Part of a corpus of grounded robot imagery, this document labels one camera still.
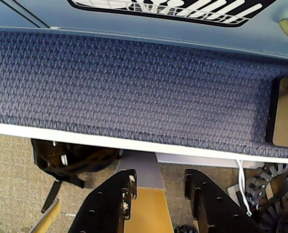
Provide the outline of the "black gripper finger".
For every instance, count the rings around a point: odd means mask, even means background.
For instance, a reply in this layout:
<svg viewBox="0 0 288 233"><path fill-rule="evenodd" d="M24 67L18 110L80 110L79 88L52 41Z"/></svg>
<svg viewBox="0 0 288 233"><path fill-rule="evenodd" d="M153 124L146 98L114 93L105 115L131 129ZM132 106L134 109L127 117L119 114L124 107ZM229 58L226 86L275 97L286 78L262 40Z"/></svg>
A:
<svg viewBox="0 0 288 233"><path fill-rule="evenodd" d="M185 170L184 189L200 233L261 232L260 226L201 171Z"/></svg>
<svg viewBox="0 0 288 233"><path fill-rule="evenodd" d="M137 197L137 173L123 169L96 187L84 200L70 233L123 233Z"/></svg>

